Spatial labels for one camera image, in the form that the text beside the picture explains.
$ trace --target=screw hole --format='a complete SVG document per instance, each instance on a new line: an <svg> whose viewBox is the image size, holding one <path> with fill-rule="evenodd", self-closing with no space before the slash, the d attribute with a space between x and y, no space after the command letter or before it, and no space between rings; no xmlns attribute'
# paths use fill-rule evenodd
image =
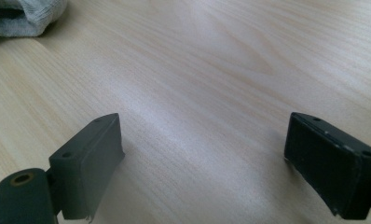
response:
<svg viewBox="0 0 371 224"><path fill-rule="evenodd" d="M62 156L63 156L64 158L69 158L69 157L72 156L72 153L71 153L71 152L65 152L65 153L62 154Z"/></svg>
<svg viewBox="0 0 371 224"><path fill-rule="evenodd" d="M28 183L29 181L33 179L33 177L34 177L34 174L32 173L17 175L11 179L10 183L12 186L17 187L17 186Z"/></svg>
<svg viewBox="0 0 371 224"><path fill-rule="evenodd" d="M369 152L369 151L363 151L363 155L365 155L367 157L371 157L371 152Z"/></svg>

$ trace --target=wooden table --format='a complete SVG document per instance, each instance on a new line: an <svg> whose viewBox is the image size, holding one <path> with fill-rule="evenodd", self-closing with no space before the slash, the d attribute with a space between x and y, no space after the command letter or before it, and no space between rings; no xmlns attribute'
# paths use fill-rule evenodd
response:
<svg viewBox="0 0 371 224"><path fill-rule="evenodd" d="M70 0L42 36L0 37L0 180L119 113L94 223L371 223L286 165L293 111L371 146L371 1Z"/></svg>

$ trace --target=black plastic part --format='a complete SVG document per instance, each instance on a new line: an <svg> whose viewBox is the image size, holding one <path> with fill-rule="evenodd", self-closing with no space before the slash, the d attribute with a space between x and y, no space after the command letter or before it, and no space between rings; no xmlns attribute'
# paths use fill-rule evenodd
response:
<svg viewBox="0 0 371 224"><path fill-rule="evenodd" d="M313 116L293 113L284 156L344 219L371 207L371 147Z"/></svg>
<svg viewBox="0 0 371 224"><path fill-rule="evenodd" d="M46 172L28 169L0 182L0 224L55 224Z"/></svg>
<svg viewBox="0 0 371 224"><path fill-rule="evenodd" d="M63 183L65 219L93 217L104 190L124 158L118 114L98 118L49 157L52 178Z"/></svg>

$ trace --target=black plastic bracket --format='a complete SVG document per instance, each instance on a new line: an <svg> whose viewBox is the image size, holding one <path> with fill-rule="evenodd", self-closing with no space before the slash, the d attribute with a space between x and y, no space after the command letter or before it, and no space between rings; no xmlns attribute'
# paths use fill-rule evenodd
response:
<svg viewBox="0 0 371 224"><path fill-rule="evenodd" d="M118 114L88 124L51 157L45 172L19 171L0 182L0 224L55 224L93 217L106 186L125 157Z"/></svg>
<svg viewBox="0 0 371 224"><path fill-rule="evenodd" d="M284 157L334 215L366 219L371 208L371 147L322 119L292 113Z"/></svg>

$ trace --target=wood grain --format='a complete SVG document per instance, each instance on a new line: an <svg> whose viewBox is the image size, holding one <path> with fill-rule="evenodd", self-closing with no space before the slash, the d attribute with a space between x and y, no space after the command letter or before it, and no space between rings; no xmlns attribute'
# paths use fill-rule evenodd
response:
<svg viewBox="0 0 371 224"><path fill-rule="evenodd" d="M284 162L292 111L371 146L371 1L70 0L42 36L0 38L0 180L119 113L94 223L371 223Z"/></svg>

